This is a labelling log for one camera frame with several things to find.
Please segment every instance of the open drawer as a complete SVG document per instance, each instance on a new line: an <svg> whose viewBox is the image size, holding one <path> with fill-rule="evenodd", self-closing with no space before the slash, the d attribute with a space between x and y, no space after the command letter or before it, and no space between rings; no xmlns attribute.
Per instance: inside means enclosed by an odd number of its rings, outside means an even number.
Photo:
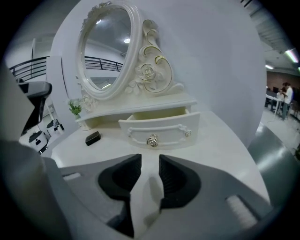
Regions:
<svg viewBox="0 0 300 240"><path fill-rule="evenodd" d="M175 149L193 145L197 139L199 112L185 107L133 113L119 120L131 144L149 149Z"/></svg>

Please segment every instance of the metal railing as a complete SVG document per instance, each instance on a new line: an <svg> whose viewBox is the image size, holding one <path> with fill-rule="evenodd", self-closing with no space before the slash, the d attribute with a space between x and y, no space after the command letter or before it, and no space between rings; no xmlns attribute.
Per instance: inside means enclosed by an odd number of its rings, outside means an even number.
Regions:
<svg viewBox="0 0 300 240"><path fill-rule="evenodd" d="M95 58L95 57L84 57L85 60L85 67L86 69L98 69L98 70L108 70L108 71L121 71L123 66L122 63L110 61L107 59L102 58Z"/></svg>
<svg viewBox="0 0 300 240"><path fill-rule="evenodd" d="M47 57L35 58L29 61L22 62L11 67L9 70L17 79L22 79L24 82L32 78L46 74ZM86 69L108 70L119 72L123 64L115 61L110 61L102 58L85 56Z"/></svg>

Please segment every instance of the white vanity table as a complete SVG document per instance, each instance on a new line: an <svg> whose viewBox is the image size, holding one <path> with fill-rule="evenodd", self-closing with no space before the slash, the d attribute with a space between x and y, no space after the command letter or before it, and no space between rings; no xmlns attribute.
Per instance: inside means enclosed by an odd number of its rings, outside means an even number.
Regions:
<svg viewBox="0 0 300 240"><path fill-rule="evenodd" d="M105 22L115 9L129 16L121 21L131 26L130 44L119 76L108 87L99 88L88 76L85 45L95 25ZM88 114L77 120L85 129L75 131L52 150L58 167L141 154L142 174L130 202L135 236L149 227L145 216L158 214L163 197L160 154L223 170L270 202L254 160L235 133L213 112L193 111L197 102L184 92L183 84L174 81L172 68L156 43L155 23L142 21L136 6L120 0L101 3L87 15L74 49L77 59L66 61L76 65L81 105ZM85 138L96 131L101 140L87 146ZM149 179L156 182L159 197L153 196Z"/></svg>

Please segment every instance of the fluorescent light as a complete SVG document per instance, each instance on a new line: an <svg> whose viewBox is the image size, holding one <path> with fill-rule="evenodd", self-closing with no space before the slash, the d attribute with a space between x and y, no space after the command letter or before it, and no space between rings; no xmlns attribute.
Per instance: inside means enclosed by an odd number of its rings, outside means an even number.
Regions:
<svg viewBox="0 0 300 240"><path fill-rule="evenodd" d="M111 83L107 84L106 86L104 86L102 89L107 88L108 86L110 86Z"/></svg>
<svg viewBox="0 0 300 240"><path fill-rule="evenodd" d="M274 69L274 67L272 67L270 65L266 65L266 68L268 68L268 69Z"/></svg>
<svg viewBox="0 0 300 240"><path fill-rule="evenodd" d="M295 54L291 50L287 50L285 53L290 57L290 59L293 62L298 62L298 59L296 58Z"/></svg>

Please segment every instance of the drawer handle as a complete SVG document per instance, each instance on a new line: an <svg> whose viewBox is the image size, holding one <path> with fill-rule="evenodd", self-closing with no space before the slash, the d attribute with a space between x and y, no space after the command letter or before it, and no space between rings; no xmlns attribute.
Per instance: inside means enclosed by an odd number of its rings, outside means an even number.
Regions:
<svg viewBox="0 0 300 240"><path fill-rule="evenodd" d="M156 134L151 134L151 136L147 138L147 145L150 145L151 147L157 147L158 136Z"/></svg>

